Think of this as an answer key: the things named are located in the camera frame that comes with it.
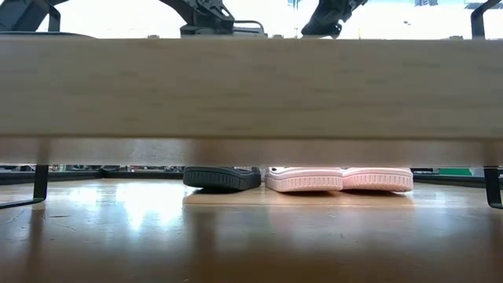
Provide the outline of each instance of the wooden plank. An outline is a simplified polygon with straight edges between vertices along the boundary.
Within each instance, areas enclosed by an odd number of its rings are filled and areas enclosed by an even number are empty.
[[[0,38],[0,162],[503,160],[502,42]]]
[[[503,142],[0,138],[2,163],[452,167],[503,164]]]
[[[0,39],[0,136],[503,138],[503,42]]]

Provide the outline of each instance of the pink shoe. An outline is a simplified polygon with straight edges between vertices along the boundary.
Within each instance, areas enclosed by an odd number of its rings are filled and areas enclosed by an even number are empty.
[[[344,189],[409,192],[414,186],[409,168],[350,168],[343,176]]]
[[[338,167],[270,167],[266,187],[278,192],[341,190],[343,171]]]

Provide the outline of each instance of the black sneaker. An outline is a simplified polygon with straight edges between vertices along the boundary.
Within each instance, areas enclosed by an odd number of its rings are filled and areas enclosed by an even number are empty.
[[[236,169],[234,167],[186,167],[183,183],[204,189],[246,190],[260,186],[260,170]]]

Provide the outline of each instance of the shoe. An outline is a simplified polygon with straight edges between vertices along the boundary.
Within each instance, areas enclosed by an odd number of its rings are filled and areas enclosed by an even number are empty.
[[[260,187],[260,170],[236,169],[234,167],[186,167],[183,172],[186,186],[205,189],[246,190]]]
[[[409,192],[413,186],[409,168],[349,168],[343,173],[343,189]]]
[[[343,171],[338,167],[270,167],[266,187],[278,192],[341,190]]]

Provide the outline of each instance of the shoe sole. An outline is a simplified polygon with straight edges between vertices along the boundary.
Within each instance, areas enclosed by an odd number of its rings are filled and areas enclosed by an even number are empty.
[[[312,191],[333,191],[343,189],[343,176],[336,175],[316,175],[316,170],[302,172],[290,172],[289,177],[277,178],[266,176],[266,187],[278,192],[312,192]]]
[[[258,168],[243,172],[225,167],[186,167],[183,183],[197,188],[246,190],[260,187],[262,180]]]
[[[343,189],[369,189],[388,192],[409,192],[413,190],[413,175],[410,172],[397,173],[396,170],[379,169],[379,172],[360,171],[343,177]]]

